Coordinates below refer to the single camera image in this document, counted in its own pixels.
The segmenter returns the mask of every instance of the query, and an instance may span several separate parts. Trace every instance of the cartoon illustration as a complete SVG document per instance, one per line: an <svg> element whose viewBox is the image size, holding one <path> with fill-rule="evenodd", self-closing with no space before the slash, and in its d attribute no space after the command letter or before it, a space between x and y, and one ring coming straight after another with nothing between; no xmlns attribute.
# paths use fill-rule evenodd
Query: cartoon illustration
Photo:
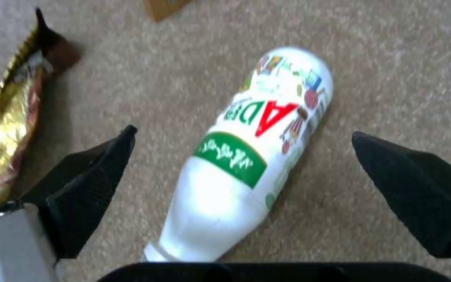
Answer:
<svg viewBox="0 0 451 282"><path fill-rule="evenodd" d="M262 59L258 61L256 68L257 74L270 75L272 70L279 65L282 59L283 57L280 56L272 56L270 59L268 55L263 56Z"/></svg>
<svg viewBox="0 0 451 282"><path fill-rule="evenodd" d="M306 88L306 93L304 94L304 102L306 106L310 109L315 109L318 105L319 94L324 93L324 88L318 91L318 87L321 84L321 77L317 75L312 70L308 73L306 78L302 81L303 86Z"/></svg>
<svg viewBox="0 0 451 282"><path fill-rule="evenodd" d="M285 128L283 134L280 136L280 139L283 141L283 146L281 147L281 153L283 153L283 155L286 155L290 148L297 142L302 123L308 118L308 113L303 107L299 107L297 113L297 118L288 124L287 128Z"/></svg>

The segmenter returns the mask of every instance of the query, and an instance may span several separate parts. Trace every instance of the gold foil wrapper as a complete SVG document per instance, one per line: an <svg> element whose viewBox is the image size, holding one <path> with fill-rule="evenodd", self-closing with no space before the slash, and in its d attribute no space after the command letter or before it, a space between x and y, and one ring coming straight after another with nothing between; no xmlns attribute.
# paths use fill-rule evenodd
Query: gold foil wrapper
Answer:
<svg viewBox="0 0 451 282"><path fill-rule="evenodd" d="M50 30L39 9L34 27L0 82L0 205L11 192L23 152L38 121L42 83L74 64L79 55Z"/></svg>

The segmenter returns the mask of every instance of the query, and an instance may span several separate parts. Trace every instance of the snack wrapper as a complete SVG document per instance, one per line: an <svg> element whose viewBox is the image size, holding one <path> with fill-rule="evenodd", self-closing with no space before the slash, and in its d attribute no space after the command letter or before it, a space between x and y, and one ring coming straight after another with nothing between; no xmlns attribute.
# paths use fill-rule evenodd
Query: snack wrapper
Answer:
<svg viewBox="0 0 451 282"><path fill-rule="evenodd" d="M36 26L0 82L0 204L10 195L23 152L36 128L43 82L79 60L71 44L47 27L39 9L36 17Z"/></svg>

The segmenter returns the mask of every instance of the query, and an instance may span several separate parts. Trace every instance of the bottle label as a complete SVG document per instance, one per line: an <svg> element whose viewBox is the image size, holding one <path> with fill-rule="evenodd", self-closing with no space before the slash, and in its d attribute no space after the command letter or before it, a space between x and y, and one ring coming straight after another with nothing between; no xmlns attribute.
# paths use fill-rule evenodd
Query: bottle label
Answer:
<svg viewBox="0 0 451 282"><path fill-rule="evenodd" d="M331 77L295 54L264 56L194 154L246 184L267 209L331 100Z"/></svg>
<svg viewBox="0 0 451 282"><path fill-rule="evenodd" d="M267 163L250 145L232 134L208 134L194 155L215 164L239 181L254 189Z"/></svg>

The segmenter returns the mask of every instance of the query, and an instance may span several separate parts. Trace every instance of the bottle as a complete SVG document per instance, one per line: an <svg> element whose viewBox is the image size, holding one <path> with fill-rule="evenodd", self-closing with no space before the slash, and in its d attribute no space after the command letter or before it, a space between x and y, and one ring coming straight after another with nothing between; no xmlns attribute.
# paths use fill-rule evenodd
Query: bottle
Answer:
<svg viewBox="0 0 451 282"><path fill-rule="evenodd" d="M211 262L267 216L333 95L312 53L265 54L184 164L148 261Z"/></svg>

